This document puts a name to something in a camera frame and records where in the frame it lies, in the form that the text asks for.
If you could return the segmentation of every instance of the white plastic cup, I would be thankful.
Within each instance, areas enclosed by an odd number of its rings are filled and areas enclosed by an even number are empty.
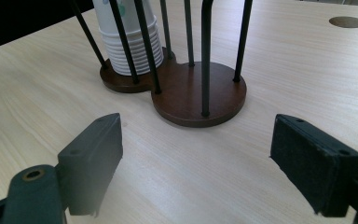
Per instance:
[[[138,32],[141,27],[138,22],[135,3],[133,0],[116,0],[120,11],[121,20],[123,21],[126,34]],[[144,12],[147,25],[151,25],[154,21],[154,15],[149,0],[143,0]],[[113,16],[112,8],[109,0],[92,0],[97,14],[98,24],[101,31],[106,34],[117,35],[116,21]]]
[[[145,44],[142,37],[141,27],[136,13],[136,7],[133,0],[115,0],[117,1],[120,16],[124,25],[127,39],[129,41],[132,59],[137,74],[141,75],[150,71]],[[130,76],[131,71],[127,62],[121,39],[118,34],[115,19],[109,0],[92,0],[97,13],[100,33],[105,44],[106,52],[110,62],[118,73]],[[159,41],[157,18],[153,15],[149,0],[143,0],[147,29],[150,43],[155,58],[156,67],[163,61],[161,43]]]

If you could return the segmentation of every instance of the screw hole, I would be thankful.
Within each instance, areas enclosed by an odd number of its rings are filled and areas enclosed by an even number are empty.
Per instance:
[[[36,179],[39,179],[40,177],[42,177],[45,174],[45,171],[42,169],[39,170],[32,170],[27,172],[22,179],[24,181],[34,181]]]

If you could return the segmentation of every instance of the dark background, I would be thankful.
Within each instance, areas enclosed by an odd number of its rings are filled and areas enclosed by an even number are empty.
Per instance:
[[[91,0],[76,0],[82,12]],[[0,46],[75,16],[67,0],[0,0]]]

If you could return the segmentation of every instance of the black metal rod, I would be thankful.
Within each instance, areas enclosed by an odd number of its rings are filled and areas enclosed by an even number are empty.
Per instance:
[[[208,117],[209,89],[210,89],[210,65],[211,65],[211,20],[213,0],[204,0],[201,10],[201,73],[202,73],[202,112],[203,117]]]
[[[81,28],[83,29],[84,33],[86,34],[86,37],[89,40],[89,43],[91,44],[92,49],[94,50],[95,54],[97,55],[97,58],[100,61],[102,68],[107,69],[108,66],[106,65],[106,62],[104,61],[103,55],[101,54],[100,50],[98,49],[98,46],[95,43],[94,38],[92,37],[89,27],[87,26],[86,22],[83,19],[83,16],[81,15],[81,11],[77,5],[76,0],[68,0],[68,2],[69,2],[69,5],[71,6],[72,11],[74,11],[74,13],[77,17],[77,20],[80,23]]]
[[[149,31],[147,29],[144,5],[142,3],[142,0],[134,0],[134,2],[135,2],[136,13],[138,14],[139,25],[141,26],[142,38],[144,39],[147,60],[149,62],[149,67],[150,67],[150,73],[152,74],[152,78],[155,86],[155,94],[160,94],[161,88],[158,82],[156,63],[154,60],[152,45],[150,43]]]
[[[167,47],[168,59],[172,59],[170,25],[168,24],[167,4],[165,3],[165,0],[160,0],[159,3],[161,5],[162,25],[164,26],[165,45]]]
[[[249,20],[251,18],[253,0],[245,0],[245,6],[243,7],[242,26],[240,35],[240,44],[238,45],[237,64],[235,66],[234,82],[239,82],[241,76],[243,53],[245,52],[246,37],[248,35]]]
[[[190,0],[185,0],[185,14],[186,14],[186,33],[187,33],[187,52],[188,52],[188,66],[194,66],[194,51],[193,51],[193,31],[191,27],[191,5]]]
[[[126,54],[127,63],[130,67],[132,82],[139,83],[138,75],[136,74],[135,64],[132,59],[129,41],[127,39],[126,31],[124,30],[123,21],[121,20],[120,11],[116,0],[109,0],[110,7],[112,8],[113,16],[115,18],[118,34],[120,35],[121,44],[123,45],[124,53]]]

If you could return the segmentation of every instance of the light wood tabletop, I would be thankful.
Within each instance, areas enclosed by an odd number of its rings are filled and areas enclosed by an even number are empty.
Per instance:
[[[158,0],[150,1],[162,20]],[[201,1],[191,1],[200,61]],[[167,1],[172,51],[187,62],[183,1]],[[233,67],[243,1],[213,3],[211,61]],[[107,58],[94,10],[83,14]],[[100,64],[76,18],[0,47],[0,199],[19,171],[57,164],[57,154],[98,117],[120,113],[124,157],[98,217],[69,223],[351,223],[313,210],[269,157],[274,118],[302,118],[358,150],[358,7],[294,0],[254,1],[240,113],[212,128],[174,125],[150,92],[102,83]]]

